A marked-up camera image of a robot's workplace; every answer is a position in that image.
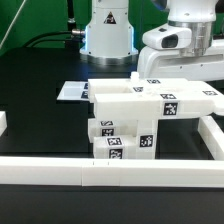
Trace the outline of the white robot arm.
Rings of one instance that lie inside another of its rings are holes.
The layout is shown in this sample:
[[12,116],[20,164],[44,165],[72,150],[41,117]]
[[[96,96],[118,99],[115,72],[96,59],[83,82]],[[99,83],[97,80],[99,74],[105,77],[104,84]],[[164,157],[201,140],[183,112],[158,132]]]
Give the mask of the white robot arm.
[[213,36],[224,0],[151,0],[167,22],[143,34],[137,71],[142,78],[224,80],[224,35]]

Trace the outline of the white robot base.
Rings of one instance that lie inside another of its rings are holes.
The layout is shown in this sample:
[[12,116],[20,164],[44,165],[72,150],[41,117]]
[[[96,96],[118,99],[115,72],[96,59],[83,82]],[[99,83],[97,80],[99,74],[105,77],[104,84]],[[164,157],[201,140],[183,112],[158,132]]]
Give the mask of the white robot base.
[[83,60],[121,65],[137,60],[134,28],[128,18],[129,0],[92,0],[92,18],[85,28]]

